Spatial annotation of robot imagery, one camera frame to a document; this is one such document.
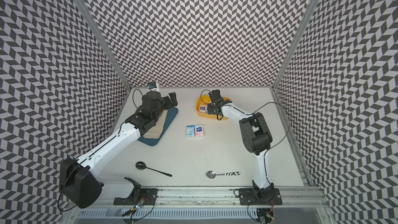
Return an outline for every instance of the cable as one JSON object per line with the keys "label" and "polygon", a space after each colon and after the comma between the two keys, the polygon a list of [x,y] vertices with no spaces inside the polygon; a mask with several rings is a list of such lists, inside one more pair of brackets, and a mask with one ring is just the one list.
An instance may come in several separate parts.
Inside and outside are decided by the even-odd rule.
{"label": "cable", "polygon": [[152,206],[152,209],[150,210],[149,213],[147,213],[147,214],[144,215],[143,217],[139,218],[137,221],[142,220],[143,218],[147,217],[147,216],[152,212],[153,208],[155,207],[155,197],[154,197],[153,195],[150,195],[150,196],[151,196],[152,199],[153,199],[153,206]]}
{"label": "cable", "polygon": [[202,100],[202,93],[204,92],[204,91],[209,91],[209,92],[211,92],[210,90],[208,90],[208,89],[205,89],[205,90],[203,90],[201,93],[200,93],[200,100],[203,102],[203,103],[205,103],[203,100]]}
{"label": "cable", "polygon": [[244,115],[251,115],[251,114],[247,114],[247,113],[242,112],[241,110],[239,110],[238,108],[236,108],[236,107],[234,107],[234,106],[231,106],[231,105],[224,105],[224,106],[232,107],[232,108],[238,110],[239,112],[243,113]]}
{"label": "cable", "polygon": [[131,212],[131,215],[130,215],[130,223],[132,223],[132,215],[134,214],[134,212]]}
{"label": "cable", "polygon": [[250,213],[249,213],[249,206],[250,206],[250,204],[252,204],[252,203],[259,203],[259,202],[249,202],[249,205],[248,205],[248,208],[247,208],[248,215],[250,216],[250,218],[251,218],[252,220],[254,220],[254,221],[258,222],[258,223],[261,223],[261,222],[260,222],[260,218],[258,218],[258,220],[256,220],[256,219],[254,219],[254,218],[250,215]]}
{"label": "cable", "polygon": [[119,127],[119,132],[117,132],[117,135],[119,135],[120,130],[122,129],[122,125],[123,125],[124,123],[125,123],[125,122],[123,122],[123,123],[120,125],[120,127]]}
{"label": "cable", "polygon": [[61,192],[59,193],[59,197],[58,197],[58,201],[57,201],[57,208],[58,208],[58,210],[61,211],[61,212],[69,211],[69,210],[71,210],[72,208],[74,208],[74,207],[77,206],[77,205],[75,205],[75,206],[73,206],[73,207],[71,207],[71,208],[68,208],[68,209],[61,209],[61,208],[59,207],[59,201],[61,200],[62,192],[64,191],[65,186],[67,185],[67,182],[68,182],[69,178],[71,177],[71,175],[73,174],[73,172],[80,166],[80,164],[78,164],[78,165],[72,170],[72,172],[69,174],[69,176],[68,176],[67,179],[65,180],[64,186],[62,186]]}
{"label": "cable", "polygon": [[271,210],[268,212],[268,214],[270,214],[273,211],[273,200],[271,200],[271,202],[272,202],[272,207]]}
{"label": "cable", "polygon": [[267,182],[268,182],[270,185],[271,185],[271,183],[270,183],[269,180],[268,180],[267,169],[266,169],[266,154],[267,154],[267,152],[268,152],[270,149],[272,149],[272,148],[274,148],[275,146],[277,146],[278,144],[280,144],[280,143],[285,139],[286,136],[287,136],[287,132],[286,132],[285,136],[282,138],[282,140],[279,141],[279,143],[277,143],[277,144],[274,145],[273,147],[269,148],[266,152],[264,152],[264,156],[263,156],[263,158],[264,158],[264,170],[266,171],[266,179],[267,179]]}
{"label": "cable", "polygon": [[136,108],[138,108],[137,105],[136,105],[135,102],[134,102],[134,93],[135,93],[136,90],[138,90],[138,92],[141,93],[141,96],[144,96],[144,95],[142,94],[142,92],[141,92],[138,88],[134,89],[134,91],[132,92],[132,103],[134,104],[134,106],[135,106]]}
{"label": "cable", "polygon": [[276,104],[276,105],[280,105],[285,111],[286,111],[286,114],[287,114],[287,110],[285,109],[285,107],[284,106],[282,106],[281,104],[279,104],[279,103],[276,103],[276,102],[273,102],[273,101],[271,101],[271,102],[268,102],[268,103],[266,103],[266,104],[264,104],[264,105],[262,105],[260,108],[258,108],[257,110],[255,110],[252,114],[254,114],[254,113],[256,113],[258,110],[260,110],[261,108],[263,108],[263,107],[265,107],[266,105],[268,105],[269,103],[274,103],[274,104]]}

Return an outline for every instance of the black spoon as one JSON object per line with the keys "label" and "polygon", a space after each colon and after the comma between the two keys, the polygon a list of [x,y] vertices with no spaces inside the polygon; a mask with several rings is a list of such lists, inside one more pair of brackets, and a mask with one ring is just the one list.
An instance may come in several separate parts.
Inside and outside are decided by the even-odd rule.
{"label": "black spoon", "polygon": [[[137,163],[135,164],[135,167],[136,167],[137,169],[151,169],[151,168],[148,168],[147,165],[146,165],[144,162],[137,162]],[[165,174],[165,175],[167,175],[167,176],[169,176],[169,177],[172,177],[172,176],[173,176],[173,175],[167,174],[167,173],[165,173],[165,172],[160,172],[160,171],[155,170],[155,169],[151,169],[151,170],[154,170],[154,171],[156,171],[156,172]]]}

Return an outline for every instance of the spoon handle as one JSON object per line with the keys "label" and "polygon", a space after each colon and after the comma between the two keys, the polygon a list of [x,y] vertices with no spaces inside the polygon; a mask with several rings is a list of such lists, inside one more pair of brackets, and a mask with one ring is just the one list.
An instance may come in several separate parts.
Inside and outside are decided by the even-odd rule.
{"label": "spoon handle", "polygon": [[156,172],[162,173],[162,174],[164,174],[164,175],[166,175],[166,176],[169,176],[169,177],[172,177],[172,176],[173,176],[173,175],[171,175],[171,174],[167,174],[167,173],[165,173],[165,172],[160,172],[160,171],[155,170],[155,169],[151,169],[151,170],[154,170],[154,171],[156,171]]}
{"label": "spoon handle", "polygon": [[240,175],[240,172],[229,172],[229,173],[217,174],[217,175]]}

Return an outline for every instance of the black cable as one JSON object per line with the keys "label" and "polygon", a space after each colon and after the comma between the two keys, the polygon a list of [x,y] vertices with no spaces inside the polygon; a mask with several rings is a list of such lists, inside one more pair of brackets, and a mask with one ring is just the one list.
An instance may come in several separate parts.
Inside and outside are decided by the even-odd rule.
{"label": "black cable", "polygon": [[205,103],[203,100],[202,100],[202,93],[204,92],[204,91],[209,91],[209,92],[211,92],[210,90],[208,90],[208,89],[205,89],[205,90],[203,90],[201,93],[200,93],[200,100],[203,102],[203,103]]}
{"label": "black cable", "polygon": [[221,115],[221,116],[222,116],[222,117],[219,119],[219,118],[218,118],[218,114],[217,114],[217,120],[218,120],[218,121],[222,120],[222,118],[224,117],[223,115]]}
{"label": "black cable", "polygon": [[61,208],[59,207],[59,201],[61,200],[62,192],[64,191],[65,186],[67,185],[67,182],[68,182],[69,178],[71,177],[71,175],[73,174],[73,172],[80,166],[80,164],[78,164],[78,165],[72,170],[72,172],[69,174],[69,176],[68,176],[67,179],[65,180],[64,186],[62,186],[62,188],[61,188],[61,192],[59,193],[59,197],[58,197],[58,201],[57,201],[57,208],[58,208],[58,210],[61,211],[61,212],[69,211],[69,210],[71,210],[72,208],[74,208],[74,207],[77,206],[77,205],[75,205],[75,206],[73,206],[73,207],[71,207],[71,208],[68,208],[68,209],[61,209]]}
{"label": "black cable", "polygon": [[147,213],[147,214],[144,215],[143,217],[139,218],[137,221],[142,220],[143,218],[147,217],[147,216],[152,212],[153,208],[155,207],[155,197],[154,197],[153,195],[150,195],[150,196],[151,196],[152,199],[153,199],[153,206],[152,206],[152,209],[150,210],[149,213]]}
{"label": "black cable", "polygon": [[134,214],[135,212],[131,212],[131,215],[130,215],[130,223],[132,223],[132,215]]}
{"label": "black cable", "polygon": [[[273,198],[275,197],[275,189],[273,188],[273,194],[272,194],[272,197],[269,199],[269,200],[267,200],[266,202],[269,202],[269,201],[271,201]],[[259,223],[261,223],[261,221],[260,221],[260,218],[258,218],[258,220],[256,220],[256,219],[254,219],[251,215],[250,215],[250,213],[249,213],[249,206],[252,204],[252,203],[257,203],[257,204],[263,204],[263,203],[260,203],[260,202],[249,202],[249,204],[248,204],[248,207],[247,207],[247,213],[248,213],[248,215],[250,216],[250,218],[252,219],[252,220],[254,220],[254,221],[257,221],[257,222],[259,222]]]}
{"label": "black cable", "polygon": [[125,122],[123,122],[123,123],[120,125],[120,127],[119,127],[119,132],[117,132],[117,135],[119,135],[120,130],[122,129],[122,125],[123,125],[124,123],[125,123]]}
{"label": "black cable", "polygon": [[231,106],[231,105],[224,105],[224,106],[229,106],[229,107],[232,107],[232,108],[234,108],[234,109],[238,110],[239,112],[243,113],[244,115],[251,115],[251,114],[246,114],[246,113],[242,112],[241,110],[239,110],[238,108],[236,108],[236,107],[233,107],[233,106]]}
{"label": "black cable", "polygon": [[261,222],[260,222],[260,218],[258,218],[258,220],[256,220],[256,219],[254,219],[254,218],[250,215],[250,213],[249,213],[249,206],[250,206],[250,204],[252,204],[252,203],[259,203],[259,202],[249,202],[249,205],[248,205],[248,208],[247,208],[248,215],[250,216],[250,218],[251,218],[252,220],[254,220],[254,221],[258,222],[258,223],[261,223]]}
{"label": "black cable", "polygon": [[287,136],[287,132],[286,132],[286,134],[285,134],[285,136],[282,138],[282,140],[281,141],[279,141],[279,143],[277,143],[276,145],[274,145],[273,147],[271,147],[271,148],[269,148],[266,152],[264,152],[264,156],[263,156],[263,158],[264,158],[264,169],[265,169],[265,171],[266,171],[266,179],[267,179],[267,182],[269,183],[269,185],[271,185],[271,183],[269,182],[269,180],[268,180],[268,176],[267,176],[267,168],[266,168],[266,154],[267,154],[267,152],[270,150],[270,149],[272,149],[272,148],[274,148],[275,146],[277,146],[278,144],[280,144],[284,139],[285,139],[285,137]]}
{"label": "black cable", "polygon": [[141,90],[139,90],[138,88],[134,89],[134,91],[132,92],[132,103],[134,104],[134,106],[135,106],[136,108],[138,108],[137,105],[136,105],[135,102],[134,102],[134,93],[135,93],[136,90],[138,90],[138,92],[141,93],[141,96],[144,96],[144,95],[142,94]]}
{"label": "black cable", "polygon": [[284,110],[285,110],[285,112],[286,112],[286,114],[287,114],[287,110],[285,109],[285,107],[284,106],[282,106],[281,104],[279,104],[279,103],[276,103],[276,102],[273,102],[273,101],[271,101],[271,102],[268,102],[268,103],[266,103],[266,104],[264,104],[264,105],[262,105],[260,108],[258,108],[257,110],[255,110],[252,114],[254,114],[254,113],[256,113],[258,110],[260,110],[261,108],[263,108],[263,107],[265,107],[266,105],[268,105],[269,103],[274,103],[274,104],[276,104],[276,105],[280,105]]}

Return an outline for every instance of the patterned spoon handle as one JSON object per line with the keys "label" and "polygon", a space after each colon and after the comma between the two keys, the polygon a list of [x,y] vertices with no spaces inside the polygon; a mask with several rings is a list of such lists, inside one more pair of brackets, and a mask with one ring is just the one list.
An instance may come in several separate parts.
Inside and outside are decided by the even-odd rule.
{"label": "patterned spoon handle", "polygon": [[240,172],[229,172],[229,173],[217,174],[217,175],[240,175]]}

